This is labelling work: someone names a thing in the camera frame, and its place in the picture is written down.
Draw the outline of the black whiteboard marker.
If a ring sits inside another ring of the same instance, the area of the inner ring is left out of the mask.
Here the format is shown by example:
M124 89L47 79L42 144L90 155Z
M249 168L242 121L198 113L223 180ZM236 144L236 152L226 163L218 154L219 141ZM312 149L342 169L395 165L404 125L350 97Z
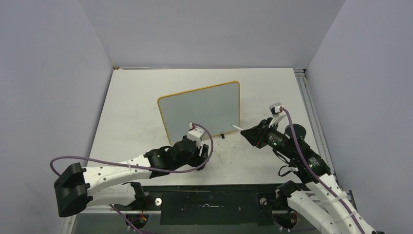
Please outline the black whiteboard marker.
M234 127L235 129L239 130L239 131L243 131L243 129L239 126L236 126L236 125L233 125L233 124L231 126Z

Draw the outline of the yellow-framed whiteboard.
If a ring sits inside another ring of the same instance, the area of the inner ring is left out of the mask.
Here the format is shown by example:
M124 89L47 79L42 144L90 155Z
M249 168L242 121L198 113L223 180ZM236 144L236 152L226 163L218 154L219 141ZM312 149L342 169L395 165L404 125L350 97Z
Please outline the yellow-framed whiteboard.
M171 145L190 123L203 125L213 137L229 134L241 123L241 87L235 80L161 96L157 105Z

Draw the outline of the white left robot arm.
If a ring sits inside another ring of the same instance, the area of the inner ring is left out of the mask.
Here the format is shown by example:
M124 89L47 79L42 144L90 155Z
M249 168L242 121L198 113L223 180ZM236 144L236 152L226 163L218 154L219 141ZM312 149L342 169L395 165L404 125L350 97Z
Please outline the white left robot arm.
M139 210L145 205L145 193L139 180L169 174L201 170L211 158L209 146L184 136L173 146L152 149L130 160L112 163L99 160L100 166L69 165L54 182L59 217L69 217L98 205L130 206Z

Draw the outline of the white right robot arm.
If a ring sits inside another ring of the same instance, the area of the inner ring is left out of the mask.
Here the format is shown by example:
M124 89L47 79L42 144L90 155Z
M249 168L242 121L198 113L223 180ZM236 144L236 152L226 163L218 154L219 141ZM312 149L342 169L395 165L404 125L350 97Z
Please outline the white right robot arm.
M287 162L290 172L318 199L313 201L300 185L289 180L276 188L276 204L282 209L297 211L322 234L378 233L351 204L321 156L305 142L306 129L293 124L281 133L278 124L272 122L272 118L263 119L240 134L256 148L271 147L278 158Z

